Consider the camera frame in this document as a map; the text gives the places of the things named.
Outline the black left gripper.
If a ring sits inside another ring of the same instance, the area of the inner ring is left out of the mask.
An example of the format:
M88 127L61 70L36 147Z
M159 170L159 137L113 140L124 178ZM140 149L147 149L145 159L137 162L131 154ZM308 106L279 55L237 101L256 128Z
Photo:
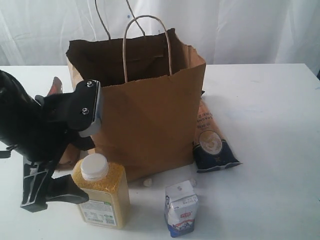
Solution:
M46 120L44 108L30 97L11 74L0 72L0 140L23 156L22 208L46 208L48 202L85 203L89 195L79 188L70 174L52 175L62 151L55 143L61 135Z

